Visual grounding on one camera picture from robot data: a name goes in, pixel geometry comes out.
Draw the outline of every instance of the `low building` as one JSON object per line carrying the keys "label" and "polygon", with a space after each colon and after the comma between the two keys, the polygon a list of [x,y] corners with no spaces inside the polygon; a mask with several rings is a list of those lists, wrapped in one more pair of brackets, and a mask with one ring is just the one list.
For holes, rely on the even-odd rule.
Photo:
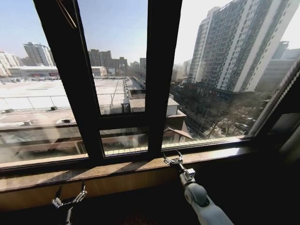
{"label": "low building", "polygon": [[[107,75],[105,67],[91,67],[94,77]],[[34,66],[9,68],[11,77],[23,79],[53,79],[59,77],[56,67]]]}
{"label": "low building", "polygon": [[92,67],[92,73],[94,77],[101,77],[107,75],[107,70],[105,67]]}

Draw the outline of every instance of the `window frame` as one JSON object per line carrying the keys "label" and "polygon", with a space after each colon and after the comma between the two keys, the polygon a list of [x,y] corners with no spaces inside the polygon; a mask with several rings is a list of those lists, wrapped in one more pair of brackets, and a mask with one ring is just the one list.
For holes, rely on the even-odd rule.
{"label": "window frame", "polygon": [[[162,157],[165,115],[171,85],[182,0],[172,2],[172,13],[168,16],[165,16],[165,13],[170,9],[167,2],[148,0],[147,74],[154,75],[146,76],[145,112],[110,115],[100,114],[77,0],[67,0],[63,1],[63,3],[62,1],[33,1],[89,157],[12,166],[2,168],[0,173],[30,173],[36,172],[37,168],[39,172],[46,172]],[[162,76],[156,76],[158,73],[157,62],[162,61],[164,66],[159,70]],[[69,63],[76,65],[76,67],[67,67],[66,65]],[[274,137],[278,136],[278,134],[270,135],[272,127],[280,119],[281,115],[291,112],[300,113],[295,104],[291,104],[293,94],[300,88],[299,72],[300,62],[298,60],[293,69],[291,69],[282,89],[268,103],[250,130],[252,136],[246,136],[238,141],[208,142],[201,145],[185,146],[184,148],[174,147],[164,149],[163,152],[184,150],[182,152],[188,153],[228,147],[256,146],[257,144],[262,145],[262,140],[266,146],[270,144],[276,145],[278,142],[274,141],[276,140]],[[81,77],[80,79],[72,78],[72,82],[70,82],[72,74],[81,74]],[[148,151],[104,155],[100,130],[145,126],[149,127]],[[286,141],[295,128],[284,128],[283,125],[283,129],[289,133],[284,140],[281,139],[281,141]]]}

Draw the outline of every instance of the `blue sky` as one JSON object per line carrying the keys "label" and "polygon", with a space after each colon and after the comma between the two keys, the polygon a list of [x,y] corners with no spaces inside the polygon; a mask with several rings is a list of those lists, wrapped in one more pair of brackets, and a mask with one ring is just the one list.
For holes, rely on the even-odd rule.
{"label": "blue sky", "polygon": [[[78,0],[88,49],[128,62],[146,57],[147,0]],[[26,57],[23,43],[48,45],[31,0],[0,0],[0,51]]]}
{"label": "blue sky", "polygon": [[[183,0],[174,63],[193,56],[198,26],[208,10],[231,0]],[[112,51],[128,62],[146,57],[147,0],[78,0],[88,49]],[[0,0],[0,51],[27,56],[23,43],[48,45],[32,0]],[[300,48],[298,8],[282,40]]]}

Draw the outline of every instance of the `window pane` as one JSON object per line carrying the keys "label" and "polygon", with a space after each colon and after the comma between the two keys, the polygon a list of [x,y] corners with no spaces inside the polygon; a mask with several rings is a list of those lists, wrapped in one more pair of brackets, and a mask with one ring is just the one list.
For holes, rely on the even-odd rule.
{"label": "window pane", "polygon": [[0,8],[0,166],[82,156],[82,139],[33,2],[4,0]]}
{"label": "window pane", "polygon": [[100,130],[105,155],[146,151],[148,130],[148,127]]}
{"label": "window pane", "polygon": [[101,114],[143,112],[147,0],[79,0]]}
{"label": "window pane", "polygon": [[300,55],[298,6],[183,1],[163,148],[249,133]]}

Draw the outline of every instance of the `building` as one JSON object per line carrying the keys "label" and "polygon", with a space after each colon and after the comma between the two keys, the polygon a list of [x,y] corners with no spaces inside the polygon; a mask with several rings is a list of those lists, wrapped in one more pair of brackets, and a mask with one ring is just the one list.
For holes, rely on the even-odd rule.
{"label": "building", "polygon": [[101,66],[100,52],[98,49],[89,50],[90,65],[92,67]]}
{"label": "building", "polygon": [[300,56],[300,48],[296,49],[286,49],[285,53],[282,55],[283,60],[296,60]]}
{"label": "building", "polygon": [[20,66],[18,57],[7,52],[0,52],[0,77],[11,76],[9,68]]}
{"label": "building", "polygon": [[177,76],[178,76],[178,68],[173,68],[171,81],[175,82],[177,80]]}
{"label": "building", "polygon": [[294,62],[295,60],[270,60],[255,91],[275,91],[293,66]]}
{"label": "building", "polygon": [[146,58],[140,58],[140,69],[146,69]]}
{"label": "building", "polygon": [[[23,79],[55,79],[59,78],[60,74],[56,67],[31,66],[31,67],[14,67],[9,68],[12,77]],[[92,67],[92,72],[95,78],[107,75],[105,67]]]}
{"label": "building", "polygon": [[49,47],[41,44],[33,44],[32,42],[23,45],[33,66],[55,66],[53,55]]}
{"label": "building", "polygon": [[137,61],[134,61],[130,64],[130,67],[133,71],[138,72],[140,70],[140,64]]}
{"label": "building", "polygon": [[272,56],[273,60],[278,60],[281,59],[282,55],[285,53],[285,51],[287,50],[289,46],[289,42],[288,41],[281,41],[274,53],[274,55]]}
{"label": "building", "polygon": [[91,66],[103,66],[107,69],[113,68],[115,70],[127,68],[128,66],[127,59],[124,57],[113,59],[111,51],[101,52],[98,49],[90,49],[89,57]]}
{"label": "building", "polygon": [[28,67],[34,66],[34,63],[30,60],[29,57],[22,58],[21,62],[22,62],[22,66],[28,66]]}
{"label": "building", "polygon": [[107,70],[105,67],[92,67],[92,73],[95,78],[107,75]]}
{"label": "building", "polygon": [[235,0],[211,9],[198,29],[190,83],[254,91],[299,0]]}

